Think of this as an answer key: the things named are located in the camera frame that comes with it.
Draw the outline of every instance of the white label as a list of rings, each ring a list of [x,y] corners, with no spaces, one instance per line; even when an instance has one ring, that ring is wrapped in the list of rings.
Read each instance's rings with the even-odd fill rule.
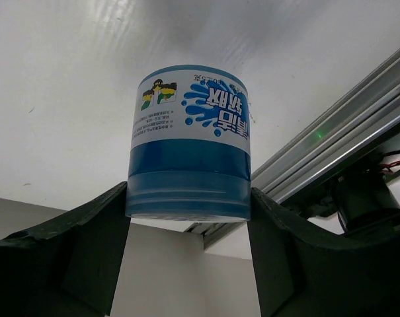
[[[132,148],[164,139],[225,143],[250,154],[247,92],[207,71],[175,70],[138,88]]]

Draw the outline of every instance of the white tabletop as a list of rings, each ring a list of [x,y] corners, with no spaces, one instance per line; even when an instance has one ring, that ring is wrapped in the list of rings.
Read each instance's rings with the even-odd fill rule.
[[[162,67],[245,83],[255,170],[399,48],[400,0],[0,1],[0,197],[71,209],[125,180]]]

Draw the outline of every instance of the cartoon logo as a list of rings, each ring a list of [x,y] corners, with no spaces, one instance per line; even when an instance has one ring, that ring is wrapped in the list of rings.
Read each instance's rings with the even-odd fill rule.
[[[189,115],[186,125],[202,122],[203,127],[212,124],[214,135],[219,137],[223,131],[231,131],[245,139],[249,136],[247,97],[236,87],[229,87],[224,81],[201,81],[191,85],[190,92],[184,94],[182,105]]]
[[[157,79],[152,88],[142,94],[140,110],[166,102],[174,102],[176,100],[176,90],[176,83],[164,84],[161,79]]]

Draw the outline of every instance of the bottle bottom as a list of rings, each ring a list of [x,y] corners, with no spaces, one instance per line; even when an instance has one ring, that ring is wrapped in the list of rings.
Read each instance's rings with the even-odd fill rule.
[[[251,183],[212,172],[162,171],[128,179],[126,215],[141,219],[240,222],[250,219]]]

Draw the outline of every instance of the blue bottle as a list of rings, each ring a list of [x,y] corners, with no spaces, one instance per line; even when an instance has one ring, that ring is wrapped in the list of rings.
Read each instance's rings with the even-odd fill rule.
[[[250,217],[247,89],[199,65],[148,75],[138,88],[126,214],[235,222]]]

